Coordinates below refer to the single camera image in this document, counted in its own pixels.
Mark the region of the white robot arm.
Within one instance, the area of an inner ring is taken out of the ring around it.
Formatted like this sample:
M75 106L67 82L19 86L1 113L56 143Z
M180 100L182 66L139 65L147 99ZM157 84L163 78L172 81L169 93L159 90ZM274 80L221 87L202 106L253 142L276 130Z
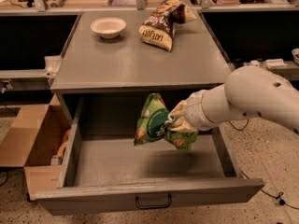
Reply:
M260 117L299 133L299 91L279 75L243 66L224 84L192 93L171 111L174 132L207 131L226 121Z

